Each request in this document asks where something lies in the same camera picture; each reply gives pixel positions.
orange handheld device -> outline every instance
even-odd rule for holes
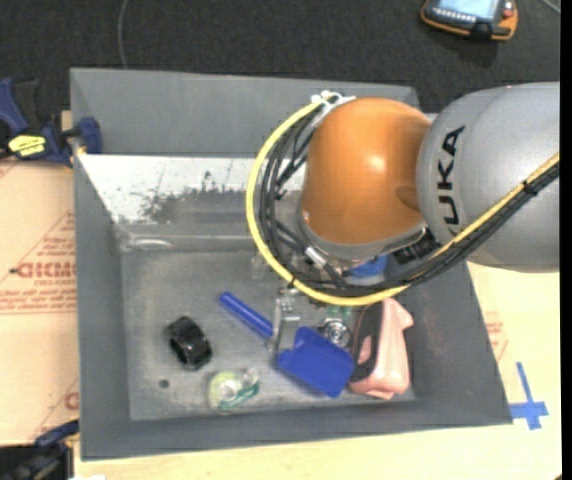
[[[515,0],[426,0],[422,20],[471,39],[506,41],[517,28]]]

cardboard sheet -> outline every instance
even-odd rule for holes
[[[79,413],[73,172],[0,161],[0,446]]]

black floor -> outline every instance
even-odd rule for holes
[[[38,109],[69,104],[71,66],[390,82],[426,112],[468,92],[560,80],[560,16],[517,0],[507,43],[471,42],[419,19],[424,0],[0,0],[0,79],[37,78]],[[559,6],[560,0],[549,0]],[[0,123],[0,144],[7,130]],[[0,473],[31,450],[0,450]]]

blue tape marker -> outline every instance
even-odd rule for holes
[[[530,391],[530,386],[528,385],[528,380],[526,379],[526,372],[524,371],[524,365],[517,362],[517,372],[519,373],[519,378],[522,381],[522,386],[524,392],[526,393],[526,402],[510,404],[510,415],[513,419],[525,418],[528,423],[529,430],[536,430],[542,428],[542,424],[539,418],[542,416],[548,416],[548,409],[546,409],[546,404],[544,402],[533,401],[533,394]]]

blue clamp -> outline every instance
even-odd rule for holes
[[[20,160],[45,160],[72,166],[72,149],[67,142],[68,137],[80,136],[84,141],[87,153],[102,152],[102,136],[99,124],[92,117],[79,121],[71,130],[58,130],[54,122],[40,125],[34,111],[34,90],[36,84],[28,82],[16,98],[13,80],[4,78],[0,81],[0,119],[10,128],[8,148]],[[29,109],[29,114],[22,112]]]

